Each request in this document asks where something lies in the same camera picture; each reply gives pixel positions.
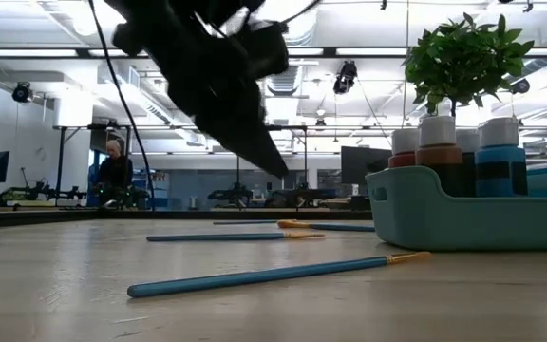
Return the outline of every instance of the man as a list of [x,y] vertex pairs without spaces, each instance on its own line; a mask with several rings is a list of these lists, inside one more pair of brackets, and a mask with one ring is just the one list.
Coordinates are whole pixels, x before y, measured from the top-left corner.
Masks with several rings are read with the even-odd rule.
[[108,188],[125,188],[132,181],[132,161],[122,154],[122,148],[117,140],[106,144],[109,158],[103,161],[99,168],[97,183]]

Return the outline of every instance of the green leaves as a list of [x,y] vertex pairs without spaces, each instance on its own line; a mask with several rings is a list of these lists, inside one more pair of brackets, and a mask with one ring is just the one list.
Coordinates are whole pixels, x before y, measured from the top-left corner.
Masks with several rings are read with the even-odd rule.
[[426,102],[433,114],[444,98],[477,106],[483,106],[483,93],[497,98],[498,89],[511,87],[503,77],[522,74],[522,59],[534,45],[517,43],[520,34],[517,28],[506,30],[503,15],[496,25],[477,26],[467,13],[459,23],[424,30],[404,62],[406,79],[416,86],[415,103]]

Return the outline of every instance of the paint bottle cap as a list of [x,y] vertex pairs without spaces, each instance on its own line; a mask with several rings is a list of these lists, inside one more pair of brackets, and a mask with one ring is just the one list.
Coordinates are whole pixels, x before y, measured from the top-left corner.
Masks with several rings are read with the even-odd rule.
[[481,135],[478,129],[458,129],[457,146],[463,153],[474,153],[481,147]]
[[453,117],[427,117],[419,125],[419,146],[455,144],[456,141]]
[[519,145],[519,121],[514,118],[494,118],[479,127],[481,147]]
[[419,140],[419,131],[414,128],[396,129],[391,133],[391,153],[415,152]]

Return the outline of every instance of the paint bottle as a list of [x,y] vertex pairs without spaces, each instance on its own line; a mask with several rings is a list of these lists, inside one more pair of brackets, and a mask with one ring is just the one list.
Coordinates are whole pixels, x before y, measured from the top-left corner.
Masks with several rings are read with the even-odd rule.
[[476,152],[478,197],[528,196],[527,160],[519,147],[519,121],[495,118],[479,127],[481,149]]
[[455,118],[428,117],[419,125],[419,149],[415,162],[438,174],[444,192],[453,197],[463,196],[462,150],[456,145]]
[[463,195],[476,197],[476,151],[481,147],[478,129],[458,129],[457,146],[463,155]]
[[414,166],[415,150],[419,142],[419,131],[414,128],[397,129],[391,133],[391,153],[387,164],[389,168]]

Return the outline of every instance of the table surface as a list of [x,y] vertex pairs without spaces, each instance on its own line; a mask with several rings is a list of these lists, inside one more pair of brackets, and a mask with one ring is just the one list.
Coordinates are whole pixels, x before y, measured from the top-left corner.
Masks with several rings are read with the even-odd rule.
[[129,299],[135,283],[399,252],[370,233],[324,240],[147,243],[273,224],[98,220],[0,229],[4,341],[547,341],[547,254],[428,261]]

